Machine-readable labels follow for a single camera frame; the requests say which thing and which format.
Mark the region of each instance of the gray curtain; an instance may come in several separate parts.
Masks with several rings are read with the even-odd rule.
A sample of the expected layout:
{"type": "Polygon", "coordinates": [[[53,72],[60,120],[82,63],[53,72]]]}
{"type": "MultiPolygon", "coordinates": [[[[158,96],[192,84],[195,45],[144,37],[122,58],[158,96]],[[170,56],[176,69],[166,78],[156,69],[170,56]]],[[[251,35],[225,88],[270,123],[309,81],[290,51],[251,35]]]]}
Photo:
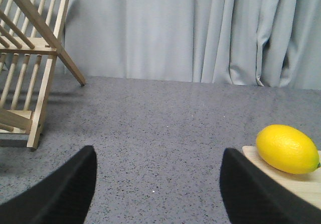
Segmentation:
{"type": "Polygon", "coordinates": [[[86,75],[321,89],[321,0],[71,0],[86,75]]]}

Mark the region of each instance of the gray speckled surface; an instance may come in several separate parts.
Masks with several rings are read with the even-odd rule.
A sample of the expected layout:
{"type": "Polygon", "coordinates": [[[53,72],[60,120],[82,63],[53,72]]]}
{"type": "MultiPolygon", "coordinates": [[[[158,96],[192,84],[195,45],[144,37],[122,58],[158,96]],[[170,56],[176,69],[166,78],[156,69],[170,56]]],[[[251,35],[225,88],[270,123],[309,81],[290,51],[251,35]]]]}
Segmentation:
{"type": "Polygon", "coordinates": [[[219,191],[225,148],[264,126],[294,126],[321,148],[321,91],[55,77],[37,151],[0,148],[0,202],[39,182],[84,145],[98,155],[86,223],[229,223],[219,191]]]}

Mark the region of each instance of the lemon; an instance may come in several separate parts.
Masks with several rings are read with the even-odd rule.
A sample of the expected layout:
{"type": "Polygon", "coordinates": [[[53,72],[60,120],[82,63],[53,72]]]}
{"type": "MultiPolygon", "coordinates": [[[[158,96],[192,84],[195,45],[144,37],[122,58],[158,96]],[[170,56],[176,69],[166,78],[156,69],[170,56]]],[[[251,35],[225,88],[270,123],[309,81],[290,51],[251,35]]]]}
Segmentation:
{"type": "Polygon", "coordinates": [[[303,132],[287,125],[270,125],[256,138],[259,155],[276,169],[305,174],[320,167],[313,141],[303,132]]]}

